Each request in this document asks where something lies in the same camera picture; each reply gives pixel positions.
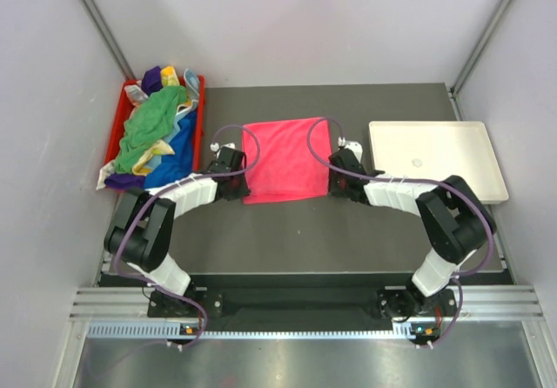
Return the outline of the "pink towel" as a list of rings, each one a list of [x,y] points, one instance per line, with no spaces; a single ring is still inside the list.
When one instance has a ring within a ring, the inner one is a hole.
[[[271,204],[323,197],[327,194],[328,168],[312,155],[308,144],[322,159],[331,155],[328,125],[317,119],[293,119],[246,125],[242,150],[250,163],[245,173],[251,193],[245,204]]]

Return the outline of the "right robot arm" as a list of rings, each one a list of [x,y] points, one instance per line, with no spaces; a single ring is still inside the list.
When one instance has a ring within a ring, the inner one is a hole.
[[[442,182],[396,178],[383,171],[369,175],[353,150],[329,157],[331,196],[419,217],[432,246],[406,286],[406,304],[427,314],[460,267],[484,244],[494,247],[497,225],[466,180],[452,175]]]

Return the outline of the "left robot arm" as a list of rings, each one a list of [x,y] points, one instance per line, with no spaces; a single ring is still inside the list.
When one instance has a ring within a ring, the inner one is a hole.
[[[217,151],[204,172],[163,187],[130,188],[104,236],[104,248],[148,283],[168,292],[166,302],[178,315],[192,313],[198,296],[188,289],[191,277],[169,254],[174,220],[221,199],[249,196],[247,167],[246,154],[228,144]]]

